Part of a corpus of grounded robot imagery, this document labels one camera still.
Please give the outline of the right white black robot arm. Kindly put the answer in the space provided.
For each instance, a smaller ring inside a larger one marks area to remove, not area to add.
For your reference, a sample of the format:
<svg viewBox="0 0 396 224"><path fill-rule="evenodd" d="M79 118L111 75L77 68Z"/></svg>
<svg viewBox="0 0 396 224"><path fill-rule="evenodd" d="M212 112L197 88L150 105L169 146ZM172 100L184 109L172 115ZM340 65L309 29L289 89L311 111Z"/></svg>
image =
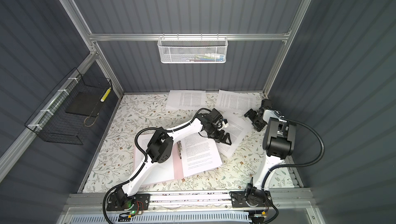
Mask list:
<svg viewBox="0 0 396 224"><path fill-rule="evenodd" d="M273 167L284 164L295 147L297 124L286 121L279 111L272 109L272 101L264 99L260 108L245 113L256 131L266 129L263 139L265 157L256 173L247 184L244 198L247 205L258 206L269 198Z"/></svg>

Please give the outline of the pink paper folder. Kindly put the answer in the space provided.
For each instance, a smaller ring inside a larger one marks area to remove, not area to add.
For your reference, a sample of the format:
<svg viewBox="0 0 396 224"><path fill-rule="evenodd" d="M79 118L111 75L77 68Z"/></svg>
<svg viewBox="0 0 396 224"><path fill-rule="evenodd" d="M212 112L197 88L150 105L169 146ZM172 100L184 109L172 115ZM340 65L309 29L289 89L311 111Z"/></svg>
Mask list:
<svg viewBox="0 0 396 224"><path fill-rule="evenodd" d="M173 165L174 165L174 176L175 176L174 180L186 178L183 175L182 160L178 156L176 144L173 146L172 154L173 154Z"/></svg>

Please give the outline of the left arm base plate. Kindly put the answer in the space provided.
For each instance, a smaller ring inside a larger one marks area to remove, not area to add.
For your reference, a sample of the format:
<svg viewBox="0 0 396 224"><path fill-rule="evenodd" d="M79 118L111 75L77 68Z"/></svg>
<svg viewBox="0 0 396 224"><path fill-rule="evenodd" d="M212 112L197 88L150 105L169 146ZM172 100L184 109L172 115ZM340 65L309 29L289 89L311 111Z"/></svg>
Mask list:
<svg viewBox="0 0 396 224"><path fill-rule="evenodd" d="M111 193L107 199L106 211L146 211L150 204L150 194L136 194L126 197Z"/></svg>

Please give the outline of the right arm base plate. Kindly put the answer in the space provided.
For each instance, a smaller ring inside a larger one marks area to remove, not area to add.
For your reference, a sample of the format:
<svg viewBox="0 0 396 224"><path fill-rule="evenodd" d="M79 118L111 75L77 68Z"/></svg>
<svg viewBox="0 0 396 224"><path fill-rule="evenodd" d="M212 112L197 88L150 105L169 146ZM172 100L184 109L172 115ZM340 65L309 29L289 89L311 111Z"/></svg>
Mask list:
<svg viewBox="0 0 396 224"><path fill-rule="evenodd" d="M249 207L270 207L272 197L268 191L253 190L232 191L230 192L231 203L233 208L249 208Z"/></svg>

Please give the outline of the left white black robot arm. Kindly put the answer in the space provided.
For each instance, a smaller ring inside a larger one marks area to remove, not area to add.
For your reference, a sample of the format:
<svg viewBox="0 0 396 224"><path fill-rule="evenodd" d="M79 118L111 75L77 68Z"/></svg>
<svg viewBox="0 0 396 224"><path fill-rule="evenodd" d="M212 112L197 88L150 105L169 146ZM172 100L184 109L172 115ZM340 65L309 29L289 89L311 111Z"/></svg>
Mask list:
<svg viewBox="0 0 396 224"><path fill-rule="evenodd" d="M189 121L174 128L148 127L140 130L134 138L134 143L138 151L143 154L142 161L125 182L114 186L107 194L114 196L118 207L130 209L137 204L134 198L153 168L170 159L175 142L204 131L207 138L230 146L232 144L230 134L224 130L227 125L227 119L215 108L212 110L201 108ZM154 133L147 148L143 149L139 145L138 138L147 131Z"/></svg>

